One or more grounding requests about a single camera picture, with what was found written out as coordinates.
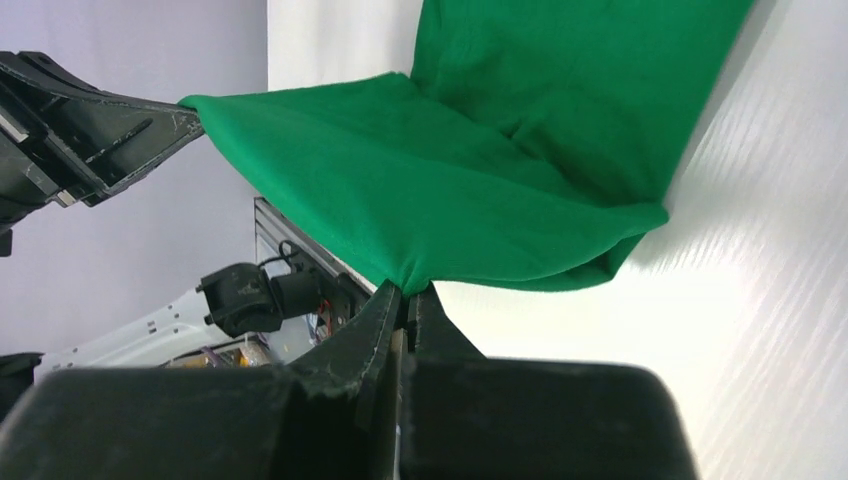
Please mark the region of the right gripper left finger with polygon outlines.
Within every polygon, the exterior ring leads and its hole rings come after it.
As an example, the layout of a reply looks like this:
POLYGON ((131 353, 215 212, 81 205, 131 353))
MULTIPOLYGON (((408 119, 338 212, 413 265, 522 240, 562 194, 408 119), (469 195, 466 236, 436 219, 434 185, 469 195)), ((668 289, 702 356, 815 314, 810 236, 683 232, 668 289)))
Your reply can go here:
POLYGON ((1 426, 5 479, 390 479, 401 290, 286 365, 52 372, 1 426))

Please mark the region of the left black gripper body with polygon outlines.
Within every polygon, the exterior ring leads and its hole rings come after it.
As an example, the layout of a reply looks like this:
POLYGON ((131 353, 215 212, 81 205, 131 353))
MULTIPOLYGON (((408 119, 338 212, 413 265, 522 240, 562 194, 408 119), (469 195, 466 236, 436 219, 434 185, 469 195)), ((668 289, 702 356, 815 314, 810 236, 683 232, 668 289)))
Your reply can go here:
POLYGON ((36 160, 36 130, 11 107, 1 107, 1 256, 12 254, 13 227, 51 202, 63 207, 73 196, 36 160))

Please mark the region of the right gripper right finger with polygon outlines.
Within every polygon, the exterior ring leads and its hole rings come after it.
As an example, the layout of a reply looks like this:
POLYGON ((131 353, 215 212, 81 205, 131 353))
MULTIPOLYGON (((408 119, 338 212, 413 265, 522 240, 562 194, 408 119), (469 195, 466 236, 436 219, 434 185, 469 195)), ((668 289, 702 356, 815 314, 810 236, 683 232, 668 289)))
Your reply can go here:
POLYGON ((408 301, 404 479, 693 479, 674 400, 628 365, 484 356, 433 287, 408 301))

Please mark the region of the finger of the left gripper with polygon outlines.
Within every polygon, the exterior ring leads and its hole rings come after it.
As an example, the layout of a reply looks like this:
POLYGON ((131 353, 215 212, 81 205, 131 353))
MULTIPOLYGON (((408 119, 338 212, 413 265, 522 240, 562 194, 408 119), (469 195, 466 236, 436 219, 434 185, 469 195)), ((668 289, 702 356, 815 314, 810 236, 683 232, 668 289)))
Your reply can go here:
POLYGON ((204 133, 197 113, 98 89, 42 52, 1 54, 1 107, 36 130, 36 162, 93 207, 142 180, 204 133))

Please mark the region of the green t shirt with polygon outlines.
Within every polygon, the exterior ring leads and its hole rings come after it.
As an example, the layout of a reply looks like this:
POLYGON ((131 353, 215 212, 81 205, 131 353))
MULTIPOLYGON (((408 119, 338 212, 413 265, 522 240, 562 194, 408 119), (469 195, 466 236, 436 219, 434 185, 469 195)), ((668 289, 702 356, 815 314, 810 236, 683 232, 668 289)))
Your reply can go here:
POLYGON ((427 1, 409 74, 192 95, 215 147, 374 284, 559 292, 650 231, 748 1, 427 1))

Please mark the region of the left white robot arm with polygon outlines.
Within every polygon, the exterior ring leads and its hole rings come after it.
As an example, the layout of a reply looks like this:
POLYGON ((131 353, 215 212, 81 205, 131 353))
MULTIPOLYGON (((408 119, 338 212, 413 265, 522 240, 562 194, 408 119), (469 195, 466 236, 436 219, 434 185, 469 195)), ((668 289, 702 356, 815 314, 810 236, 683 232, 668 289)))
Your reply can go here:
MULTIPOLYGON (((98 89, 40 52, 1 55, 1 253, 14 229, 49 204, 96 206, 144 179, 204 133, 175 104, 98 89)), ((239 263, 203 278, 169 305, 59 353, 1 359, 1 411, 42 377, 89 367, 162 366, 184 354, 273 332, 300 310, 279 278, 239 263)))

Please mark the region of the aluminium rail frame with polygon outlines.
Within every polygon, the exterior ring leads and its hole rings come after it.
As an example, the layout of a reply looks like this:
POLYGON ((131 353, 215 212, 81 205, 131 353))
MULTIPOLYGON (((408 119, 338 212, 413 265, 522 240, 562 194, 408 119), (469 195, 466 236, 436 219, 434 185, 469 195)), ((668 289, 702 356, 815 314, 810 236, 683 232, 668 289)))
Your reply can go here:
POLYGON ((257 260, 264 260, 273 254, 278 254, 280 245, 283 245, 285 252, 290 251, 290 244, 296 245, 332 276, 347 274, 368 294, 376 291, 376 287, 371 282, 306 235, 265 198, 254 199, 253 214, 257 260))

